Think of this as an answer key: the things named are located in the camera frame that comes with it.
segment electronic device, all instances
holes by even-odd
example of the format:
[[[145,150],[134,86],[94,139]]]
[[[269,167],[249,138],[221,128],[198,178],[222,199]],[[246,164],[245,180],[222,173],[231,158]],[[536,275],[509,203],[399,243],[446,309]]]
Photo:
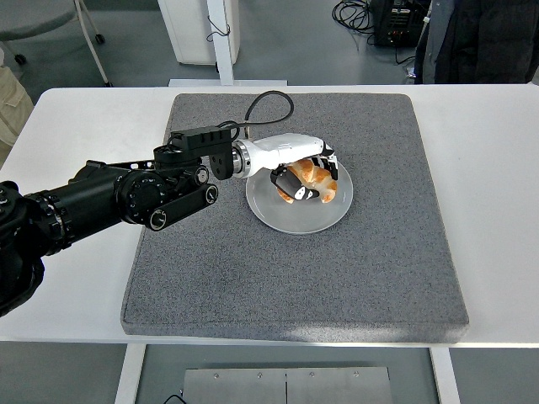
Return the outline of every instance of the electronic device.
[[[430,0],[371,0],[374,45],[417,46],[429,7]]]

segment chair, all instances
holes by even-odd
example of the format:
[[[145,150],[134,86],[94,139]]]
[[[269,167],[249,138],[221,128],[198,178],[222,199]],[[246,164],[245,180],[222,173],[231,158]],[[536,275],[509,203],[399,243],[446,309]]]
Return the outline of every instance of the chair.
[[[15,55],[15,61],[19,65],[23,65],[26,58],[17,53],[8,41],[44,34],[71,21],[78,20],[93,59],[98,65],[104,85],[113,87],[104,74],[101,62],[93,48],[84,24],[82,9],[95,31],[95,40],[98,44],[103,44],[104,37],[95,27],[83,0],[0,0],[0,41],[6,49]]]

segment bread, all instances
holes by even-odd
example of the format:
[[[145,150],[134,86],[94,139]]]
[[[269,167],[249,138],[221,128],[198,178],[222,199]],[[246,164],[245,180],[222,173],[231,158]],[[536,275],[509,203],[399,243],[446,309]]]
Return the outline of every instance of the bread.
[[[325,168],[315,166],[311,160],[300,160],[288,166],[302,184],[310,189],[316,189],[323,204],[331,202],[337,194],[337,181],[331,178],[331,173]],[[277,189],[279,196],[291,204],[294,199]]]

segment beige pants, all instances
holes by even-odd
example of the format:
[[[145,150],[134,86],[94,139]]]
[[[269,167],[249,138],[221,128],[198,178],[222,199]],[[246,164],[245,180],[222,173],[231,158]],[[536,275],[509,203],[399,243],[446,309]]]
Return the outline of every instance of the beige pants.
[[[0,67],[0,167],[33,108],[32,100],[9,67]]]

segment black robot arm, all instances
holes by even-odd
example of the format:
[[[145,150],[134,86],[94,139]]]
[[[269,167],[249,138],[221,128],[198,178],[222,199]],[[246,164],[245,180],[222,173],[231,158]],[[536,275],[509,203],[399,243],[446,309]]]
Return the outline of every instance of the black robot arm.
[[[234,172],[232,132],[215,126],[173,132],[154,160],[88,161],[68,185],[22,196],[0,183],[0,316],[25,303],[43,279],[41,257],[121,221],[160,231],[217,199]]]

